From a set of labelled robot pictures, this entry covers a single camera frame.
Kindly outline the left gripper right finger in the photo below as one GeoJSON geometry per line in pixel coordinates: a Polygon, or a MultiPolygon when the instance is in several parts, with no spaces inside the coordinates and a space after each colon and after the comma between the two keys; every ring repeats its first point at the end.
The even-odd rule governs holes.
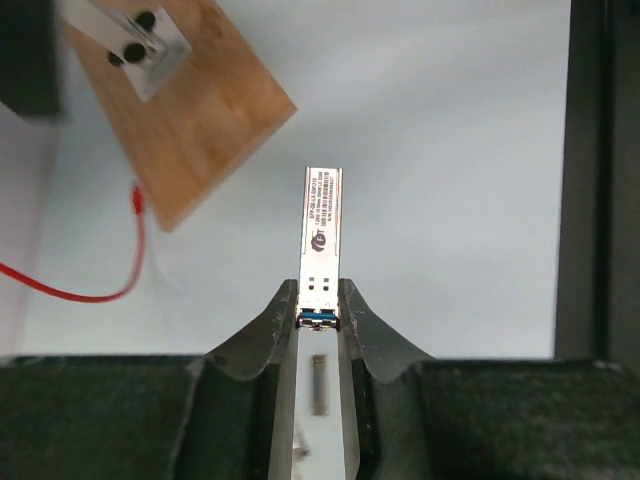
{"type": "Polygon", "coordinates": [[[598,360],[438,360],[339,283],[350,479],[635,479],[639,380],[598,360]]]}

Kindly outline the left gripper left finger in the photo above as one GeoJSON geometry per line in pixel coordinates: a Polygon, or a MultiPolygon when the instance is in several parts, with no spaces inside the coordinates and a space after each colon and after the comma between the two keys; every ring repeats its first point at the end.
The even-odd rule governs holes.
{"type": "Polygon", "coordinates": [[[1,361],[5,479],[287,479],[297,284],[206,354],[1,361]]]}

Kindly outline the silver SFP module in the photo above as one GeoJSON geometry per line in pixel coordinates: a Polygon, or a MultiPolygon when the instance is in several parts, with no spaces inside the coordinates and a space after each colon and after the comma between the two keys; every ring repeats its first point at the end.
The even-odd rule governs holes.
{"type": "Polygon", "coordinates": [[[343,175],[340,168],[305,171],[296,326],[338,329],[343,175]]]}
{"type": "Polygon", "coordinates": [[[313,416],[328,415],[327,356],[311,357],[311,413],[313,416]]]}

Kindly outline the blue black network switch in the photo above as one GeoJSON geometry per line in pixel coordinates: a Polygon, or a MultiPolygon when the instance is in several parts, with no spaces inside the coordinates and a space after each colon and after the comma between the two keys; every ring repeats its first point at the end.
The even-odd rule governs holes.
{"type": "Polygon", "coordinates": [[[1,1],[1,103],[22,118],[61,114],[56,6],[1,1]]]}

